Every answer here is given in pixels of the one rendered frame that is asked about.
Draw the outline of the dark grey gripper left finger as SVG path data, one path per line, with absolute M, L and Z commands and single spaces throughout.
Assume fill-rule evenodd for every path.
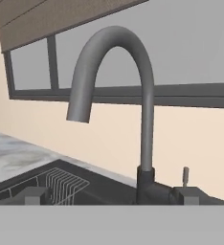
M 27 187 L 12 198 L 0 201 L 0 205 L 46 205 L 50 200 L 50 189 Z

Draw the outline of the brown window blind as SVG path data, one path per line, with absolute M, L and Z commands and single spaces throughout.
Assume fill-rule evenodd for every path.
M 6 52 L 147 0 L 0 0 L 0 42 Z

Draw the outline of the dark grey kitchen sink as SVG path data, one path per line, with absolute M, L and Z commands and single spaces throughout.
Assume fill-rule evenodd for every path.
M 75 196 L 75 203 L 73 205 L 138 204 L 136 202 L 137 186 L 135 188 L 130 187 L 127 184 L 123 184 L 112 178 L 105 177 L 101 174 L 83 167 L 78 167 L 60 159 L 0 182 L 0 201 L 14 197 L 27 187 L 38 187 L 35 177 L 53 167 L 66 170 L 90 182 L 90 185 L 87 188 L 80 191 Z M 172 203 L 173 188 L 170 188 L 171 193 L 169 205 L 174 205 Z

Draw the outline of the grey arched sink tap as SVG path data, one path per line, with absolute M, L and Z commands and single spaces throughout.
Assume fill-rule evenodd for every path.
M 142 85 L 141 163 L 137 168 L 136 202 L 168 205 L 171 188 L 155 181 L 152 165 L 154 78 L 151 62 L 141 39 L 127 28 L 110 26 L 97 31 L 82 48 L 72 79 L 67 119 L 88 123 L 98 70 L 106 54 L 115 47 L 127 50 L 134 59 Z

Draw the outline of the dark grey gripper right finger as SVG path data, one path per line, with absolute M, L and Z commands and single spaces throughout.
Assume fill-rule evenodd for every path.
M 197 187 L 175 187 L 172 189 L 174 205 L 224 205 L 224 200 L 211 197 Z

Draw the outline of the dark grey framed window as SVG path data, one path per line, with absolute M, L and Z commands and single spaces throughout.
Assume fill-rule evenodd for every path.
M 224 0 L 147 0 L 2 53 L 14 100 L 67 101 L 78 56 L 108 26 L 139 36 L 155 102 L 224 108 Z

